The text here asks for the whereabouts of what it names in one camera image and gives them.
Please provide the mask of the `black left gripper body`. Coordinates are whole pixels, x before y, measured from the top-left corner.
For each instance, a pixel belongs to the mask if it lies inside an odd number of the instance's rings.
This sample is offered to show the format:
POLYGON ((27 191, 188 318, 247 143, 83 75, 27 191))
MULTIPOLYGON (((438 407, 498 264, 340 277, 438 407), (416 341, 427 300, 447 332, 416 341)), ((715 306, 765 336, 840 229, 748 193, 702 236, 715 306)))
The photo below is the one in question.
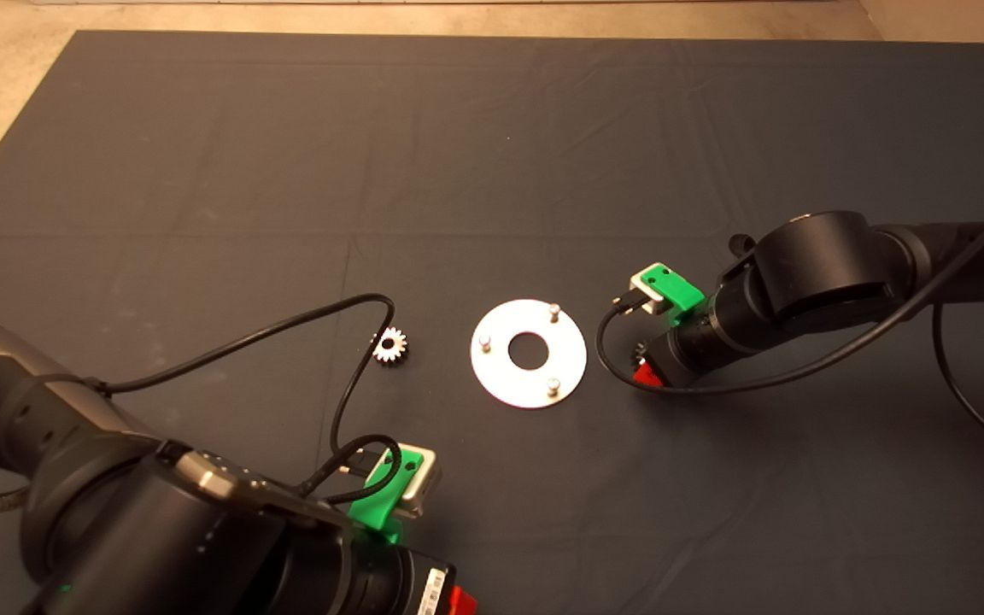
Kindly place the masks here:
POLYGON ((350 614, 449 614, 456 565, 409 548, 356 552, 350 614))

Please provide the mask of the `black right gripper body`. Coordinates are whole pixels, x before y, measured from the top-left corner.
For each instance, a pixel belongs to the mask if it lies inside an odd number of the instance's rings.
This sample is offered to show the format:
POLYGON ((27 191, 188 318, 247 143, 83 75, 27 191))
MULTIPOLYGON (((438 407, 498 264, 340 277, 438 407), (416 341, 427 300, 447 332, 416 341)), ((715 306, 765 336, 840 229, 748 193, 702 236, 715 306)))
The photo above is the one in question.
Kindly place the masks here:
POLYGON ((706 315, 688 319, 653 339, 653 373, 671 388, 687 388, 727 365, 727 343, 706 315))

